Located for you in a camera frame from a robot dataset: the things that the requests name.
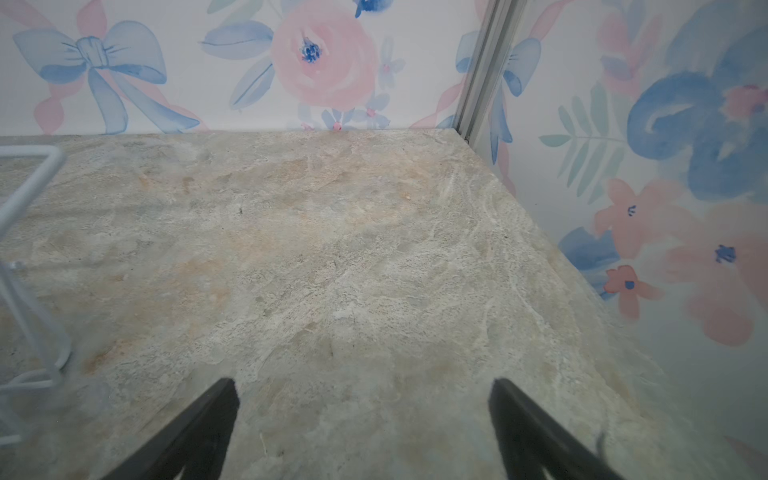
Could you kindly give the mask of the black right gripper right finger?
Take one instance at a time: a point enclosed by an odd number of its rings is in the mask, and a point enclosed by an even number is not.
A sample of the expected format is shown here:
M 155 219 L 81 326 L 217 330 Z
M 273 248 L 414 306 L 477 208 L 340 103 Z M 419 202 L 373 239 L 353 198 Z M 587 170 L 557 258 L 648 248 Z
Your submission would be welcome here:
M 488 409 L 509 479 L 622 478 L 605 459 L 604 434 L 589 450 L 510 380 L 494 380 Z

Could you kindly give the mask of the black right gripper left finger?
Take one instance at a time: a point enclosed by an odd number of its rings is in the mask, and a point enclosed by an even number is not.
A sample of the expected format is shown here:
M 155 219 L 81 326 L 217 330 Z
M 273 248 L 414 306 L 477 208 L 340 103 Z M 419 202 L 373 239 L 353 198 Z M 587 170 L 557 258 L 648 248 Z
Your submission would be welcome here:
M 221 378 L 107 479 L 218 479 L 240 407 L 236 383 Z

